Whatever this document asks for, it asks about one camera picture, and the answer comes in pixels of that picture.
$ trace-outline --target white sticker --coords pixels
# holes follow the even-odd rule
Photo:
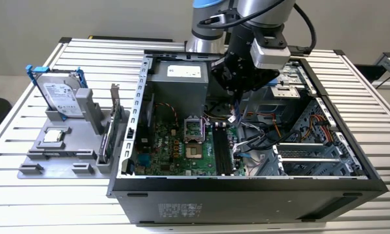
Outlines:
[[[196,78],[201,78],[201,67],[200,66],[170,65],[168,67],[168,77],[196,77]]]
[[[214,62],[210,64],[210,66],[212,66],[212,67],[217,66],[220,63],[224,62],[224,59],[225,59],[225,57],[221,58],[221,59],[218,59],[217,61],[214,61]]]
[[[162,218],[200,217],[202,203],[158,203],[158,213]]]
[[[68,117],[83,117],[76,96],[67,84],[44,83],[51,101],[60,113]]]

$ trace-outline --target white floor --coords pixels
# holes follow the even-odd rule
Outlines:
[[[0,98],[7,99],[12,105],[27,89],[31,80],[28,76],[0,76]]]

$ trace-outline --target aluminum table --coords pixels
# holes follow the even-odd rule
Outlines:
[[[112,83],[120,84],[121,103],[131,108],[144,49],[182,51],[184,44],[72,39],[57,45],[44,66],[67,70],[80,66],[101,107],[112,105],[109,88]],[[306,59],[390,190],[390,106],[345,55],[316,50]],[[19,166],[47,120],[45,108],[31,84],[0,126],[0,233],[390,234],[390,192],[328,223],[174,227],[128,224],[117,200],[105,197],[108,179],[17,179]]]

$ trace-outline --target hard drive label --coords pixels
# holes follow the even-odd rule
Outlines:
[[[67,84],[44,83],[51,102],[57,111],[68,117],[83,117],[72,88]]]

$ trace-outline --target motherboard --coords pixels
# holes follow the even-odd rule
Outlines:
[[[213,125],[205,124],[205,140],[185,143],[185,131],[197,131],[193,126],[186,130],[169,123],[155,124],[155,142],[151,154],[139,154],[136,175],[151,176],[218,176],[214,153]],[[232,146],[237,142],[237,130],[225,129],[228,160]],[[245,175],[244,165],[233,171],[234,176]]]

